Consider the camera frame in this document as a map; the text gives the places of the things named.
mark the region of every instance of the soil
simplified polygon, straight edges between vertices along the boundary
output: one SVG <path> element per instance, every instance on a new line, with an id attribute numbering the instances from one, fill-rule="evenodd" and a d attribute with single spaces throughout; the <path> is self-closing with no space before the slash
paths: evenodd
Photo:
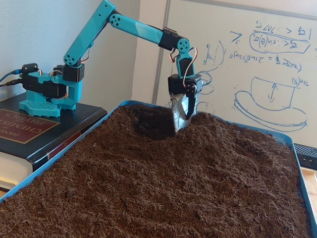
<path id="1" fill-rule="evenodd" d="M 206 113 L 121 107 L 0 204 L 0 237 L 311 238 L 293 152 Z"/>

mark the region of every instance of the black cable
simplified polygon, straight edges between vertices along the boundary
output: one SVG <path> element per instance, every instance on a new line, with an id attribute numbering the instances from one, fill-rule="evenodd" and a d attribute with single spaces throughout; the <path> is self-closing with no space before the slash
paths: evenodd
<path id="1" fill-rule="evenodd" d="M 16 84 L 19 84 L 19 83 L 22 83 L 22 78 L 11 80 L 10 82 L 7 82 L 5 84 L 0 84 L 0 87 L 13 86 L 13 85 L 16 85 Z"/>

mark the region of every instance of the teal robotic arm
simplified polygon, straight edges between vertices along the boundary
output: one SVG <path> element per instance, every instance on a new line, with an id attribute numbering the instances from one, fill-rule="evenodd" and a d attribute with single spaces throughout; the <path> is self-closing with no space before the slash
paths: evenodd
<path id="1" fill-rule="evenodd" d="M 97 10 L 75 39 L 64 56 L 65 65 L 58 65 L 49 74 L 39 71 L 37 64 L 22 67 L 19 83 L 26 89 L 27 99 L 20 102 L 20 109 L 32 116 L 59 117 L 60 110 L 74 110 L 81 98 L 82 79 L 85 65 L 82 57 L 93 46 L 100 32 L 110 24 L 112 27 L 157 44 L 159 47 L 175 52 L 178 74 L 168 78 L 170 95 L 186 94 L 188 97 L 187 119 L 194 112 L 197 97 L 203 82 L 195 74 L 194 61 L 189 52 L 192 49 L 188 39 L 177 32 L 164 28 L 157 29 L 121 15 L 115 5 L 102 0 Z"/>

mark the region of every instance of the blue tray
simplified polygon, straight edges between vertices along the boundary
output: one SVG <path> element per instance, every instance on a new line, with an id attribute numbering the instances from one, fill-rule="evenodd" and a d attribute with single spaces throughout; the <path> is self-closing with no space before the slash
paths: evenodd
<path id="1" fill-rule="evenodd" d="M 149 106 L 149 107 L 160 107 L 160 106 L 157 106 L 157 105 L 141 103 L 141 102 L 137 102 L 137 101 L 125 101 L 125 102 L 121 103 L 120 106 L 131 106 L 131 105 L 135 105 L 135 104 L 142 104 L 142 105 Z M 82 134 L 77 140 L 75 140 L 73 143 L 69 144 L 66 148 L 64 148 L 61 152 L 59 152 L 55 157 L 53 157 L 51 160 L 49 160 L 46 164 L 42 165 L 39 169 L 34 171 L 24 181 L 22 181 L 16 187 L 14 187 L 12 190 L 10 190 L 7 194 L 5 194 L 3 197 L 1 197 L 0 198 L 0 203 L 3 202 L 8 197 L 11 197 L 11 196 L 15 195 L 20 189 L 23 189 L 23 188 L 27 187 L 28 185 L 30 185 L 36 177 L 41 176 L 44 173 L 44 171 L 48 170 L 74 144 L 76 144 L 78 141 L 83 140 L 86 137 L 87 134 L 92 132 L 96 127 L 100 126 L 103 123 L 104 120 L 107 120 L 109 118 L 109 116 L 114 112 L 114 110 L 111 111 L 104 118 L 102 118 L 92 128 L 90 128 L 88 131 L 86 131 L 84 134 Z M 230 121 L 227 121 L 227 123 L 235 124 L 235 125 L 238 125 L 240 127 L 246 127 L 248 129 L 252 129 L 252 130 L 261 131 L 262 133 L 265 133 L 265 134 L 271 134 L 273 136 L 273 138 L 278 143 L 281 143 L 281 144 L 284 144 L 284 145 L 288 145 L 294 151 L 298 167 L 300 168 L 300 164 L 299 164 L 299 160 L 298 160 L 297 155 L 296 155 L 296 150 L 295 150 L 295 147 L 294 147 L 293 140 L 289 136 L 287 136 L 285 134 L 282 134 L 280 132 L 265 130 L 265 129 L 252 127 L 252 126 L 247 126 L 247 125 L 242 125 L 242 124 L 237 124 L 237 123 L 233 123 L 233 122 L 230 122 Z M 317 220 L 316 220 L 317 214 L 314 214 L 314 211 L 312 209 L 312 203 L 311 203 L 309 195 L 308 195 L 308 191 L 307 191 L 307 188 L 306 188 L 304 176 L 302 174 L 302 170 L 301 169 L 300 169 L 300 178 L 301 178 L 301 187 L 302 187 L 302 191 L 303 191 L 304 200 L 305 200 L 306 207 L 308 209 L 309 216 L 310 216 L 311 223 L 312 223 L 313 236 L 314 236 L 314 238 L 317 238 Z"/>

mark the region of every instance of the wall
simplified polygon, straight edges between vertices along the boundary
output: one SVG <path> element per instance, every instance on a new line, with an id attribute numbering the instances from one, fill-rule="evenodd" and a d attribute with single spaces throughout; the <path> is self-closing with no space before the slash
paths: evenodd
<path id="1" fill-rule="evenodd" d="M 162 29 L 166 0 L 141 0 L 140 21 Z M 132 99 L 152 103 L 159 47 L 151 42 L 138 39 L 133 75 Z"/>
<path id="2" fill-rule="evenodd" d="M 303 15 L 317 16 L 315 0 L 218 0 L 219 2 L 242 4 L 259 8 L 277 9 Z M 167 0 L 141 0 L 140 21 L 163 27 Z M 157 73 L 159 47 L 138 39 L 137 54 L 133 78 L 132 99 L 152 103 L 155 78 Z"/>
<path id="3" fill-rule="evenodd" d="M 36 62 L 44 72 L 63 56 L 101 0 L 2 0 L 0 75 Z M 138 19 L 140 0 L 112 0 L 120 13 Z M 110 111 L 130 100 L 137 39 L 111 27 L 95 40 L 86 63 L 82 103 Z M 16 77 L 10 76 L 6 81 Z M 24 92 L 21 85 L 0 89 L 0 100 Z"/>

